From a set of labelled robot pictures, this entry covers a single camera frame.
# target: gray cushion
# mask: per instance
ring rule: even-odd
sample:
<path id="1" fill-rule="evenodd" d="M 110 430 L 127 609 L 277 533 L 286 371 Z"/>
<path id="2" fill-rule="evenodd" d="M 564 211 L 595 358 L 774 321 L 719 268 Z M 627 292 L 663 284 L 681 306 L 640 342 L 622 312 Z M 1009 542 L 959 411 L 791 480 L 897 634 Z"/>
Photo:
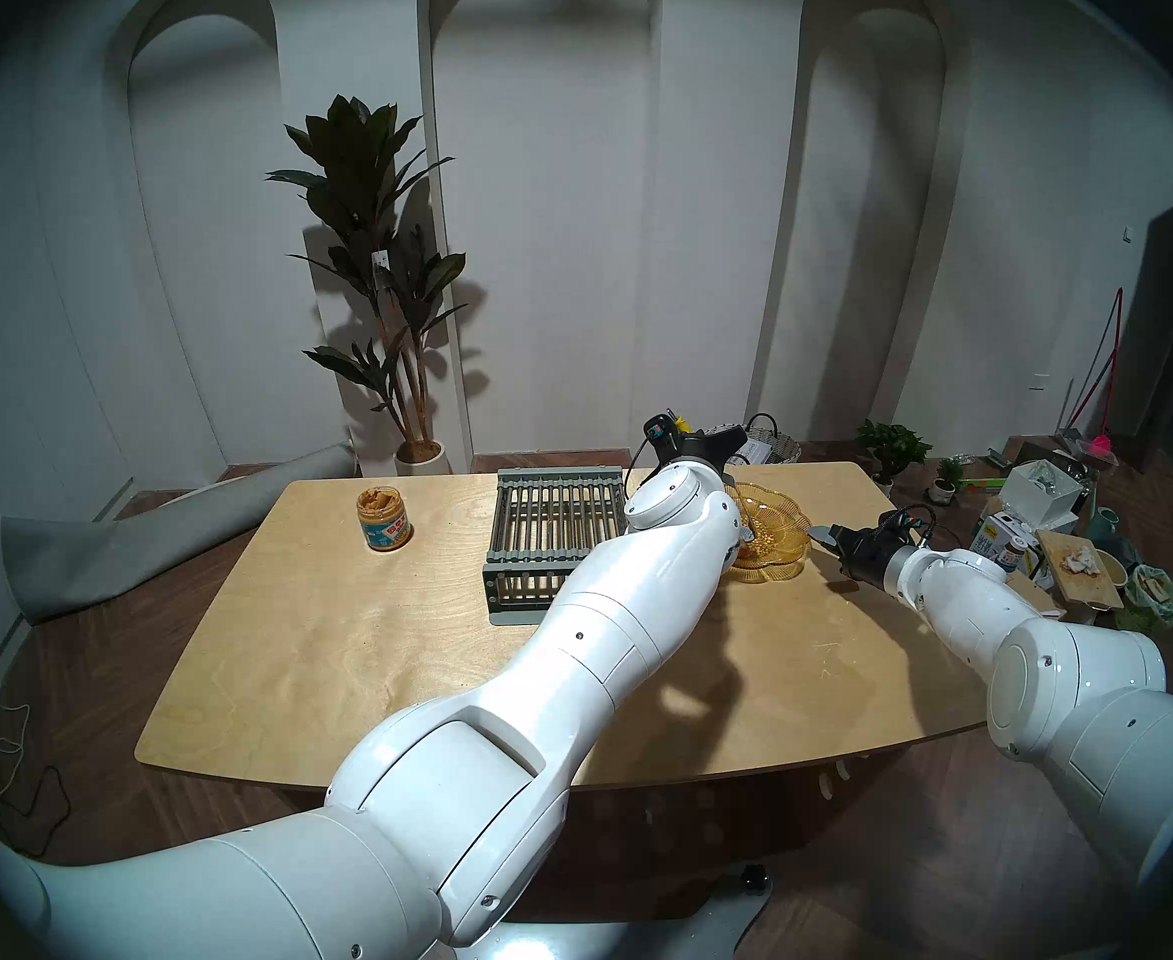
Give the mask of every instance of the gray cushion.
<path id="1" fill-rule="evenodd" d="M 354 473 L 354 452 L 340 442 L 116 522 L 0 516 L 8 589 L 32 623 L 115 599 L 257 526 L 292 481 Z"/>

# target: potted plant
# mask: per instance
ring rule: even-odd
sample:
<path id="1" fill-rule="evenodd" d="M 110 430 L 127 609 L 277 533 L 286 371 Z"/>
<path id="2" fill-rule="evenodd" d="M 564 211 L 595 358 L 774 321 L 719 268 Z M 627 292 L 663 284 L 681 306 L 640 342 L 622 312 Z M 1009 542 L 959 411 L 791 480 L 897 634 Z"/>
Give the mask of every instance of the potted plant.
<path id="1" fill-rule="evenodd" d="M 937 506 L 951 505 L 955 492 L 961 486 L 961 478 L 964 475 L 964 467 L 954 457 L 943 458 L 937 466 L 937 478 L 928 487 L 928 498 Z"/>
<path id="2" fill-rule="evenodd" d="M 886 495 L 890 493 L 896 478 L 909 464 L 924 464 L 924 455 L 934 449 L 923 442 L 914 430 L 890 422 L 865 421 L 857 428 L 857 442 L 865 446 L 880 462 L 880 469 L 870 479 L 880 485 Z"/>
<path id="3" fill-rule="evenodd" d="M 396 168 L 395 155 L 421 116 L 396 127 L 395 114 L 394 104 L 369 111 L 358 99 L 337 96 L 326 116 L 306 117 L 305 130 L 284 128 L 324 174 L 280 170 L 266 180 L 303 188 L 311 212 L 340 241 L 328 248 L 330 264 L 291 256 L 346 280 L 368 299 L 378 324 L 380 358 L 372 338 L 364 350 L 352 343 L 351 356 L 334 347 L 316 347 L 306 356 L 379 397 L 372 411 L 389 415 L 404 438 L 395 451 L 395 473 L 448 473 L 445 448 L 432 433 L 425 345 L 433 327 L 462 309 L 438 311 L 445 288 L 466 266 L 466 255 L 426 253 L 420 225 L 396 230 L 395 200 L 453 158 L 411 176 L 426 153 L 421 150 Z"/>

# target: plastic bag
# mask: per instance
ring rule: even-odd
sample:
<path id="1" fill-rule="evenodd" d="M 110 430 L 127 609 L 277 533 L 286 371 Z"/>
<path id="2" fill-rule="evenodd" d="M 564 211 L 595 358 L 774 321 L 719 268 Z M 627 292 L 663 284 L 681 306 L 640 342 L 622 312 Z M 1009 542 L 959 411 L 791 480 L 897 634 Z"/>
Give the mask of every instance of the plastic bag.
<path id="1" fill-rule="evenodd" d="M 1169 597 L 1167 602 L 1159 602 L 1153 599 L 1139 579 L 1146 577 L 1160 582 L 1165 593 Z M 1128 581 L 1124 582 L 1124 596 L 1128 602 L 1138 608 L 1151 609 L 1165 626 L 1173 626 L 1173 579 L 1161 572 L 1159 567 L 1147 567 L 1137 564 L 1128 573 Z"/>

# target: wooden table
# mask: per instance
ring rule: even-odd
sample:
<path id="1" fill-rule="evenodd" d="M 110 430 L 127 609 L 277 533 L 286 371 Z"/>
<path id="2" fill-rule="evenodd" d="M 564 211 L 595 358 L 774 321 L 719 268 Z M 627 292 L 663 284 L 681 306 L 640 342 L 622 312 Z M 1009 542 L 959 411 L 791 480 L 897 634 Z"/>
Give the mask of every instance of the wooden table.
<path id="1" fill-rule="evenodd" d="M 734 467 L 814 523 L 874 525 L 853 464 Z M 643 476 L 637 469 L 632 485 Z M 404 494 L 415 527 L 365 547 L 354 499 Z M 496 475 L 297 481 L 213 599 L 136 744 L 142 763 L 324 787 L 401 707 L 497 674 L 533 634 L 491 626 L 480 581 Z M 907 608 L 815 547 L 792 581 L 721 581 L 696 630 L 638 688 L 575 784 L 652 784 L 830 760 L 974 726 L 977 675 Z"/>

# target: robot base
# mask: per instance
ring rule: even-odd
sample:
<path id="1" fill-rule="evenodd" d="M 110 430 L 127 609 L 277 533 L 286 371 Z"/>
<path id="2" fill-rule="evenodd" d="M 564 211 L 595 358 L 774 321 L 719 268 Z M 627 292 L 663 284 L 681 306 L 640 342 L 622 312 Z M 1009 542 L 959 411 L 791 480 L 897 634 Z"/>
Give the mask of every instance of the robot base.
<path id="1" fill-rule="evenodd" d="M 660 921 L 500 921 L 456 960 L 730 960 L 743 933 L 768 902 L 773 883 L 759 864 L 724 874 L 687 919 Z M 439 946 L 423 960 L 442 960 Z"/>

